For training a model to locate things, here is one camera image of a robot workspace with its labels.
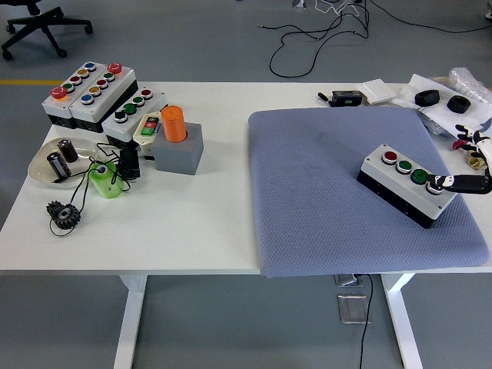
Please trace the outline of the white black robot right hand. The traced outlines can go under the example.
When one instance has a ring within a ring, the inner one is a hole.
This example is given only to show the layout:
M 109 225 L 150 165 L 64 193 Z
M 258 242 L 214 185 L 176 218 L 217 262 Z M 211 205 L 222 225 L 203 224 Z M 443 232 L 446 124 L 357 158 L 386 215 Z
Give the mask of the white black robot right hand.
M 479 131 L 463 125 L 455 125 L 460 131 L 458 138 L 471 145 L 465 145 L 465 149 L 474 151 L 474 156 L 482 158 L 487 166 L 484 175 L 427 175 L 427 183 L 437 189 L 444 189 L 455 193 L 488 194 L 491 192 L 491 138 L 482 135 Z

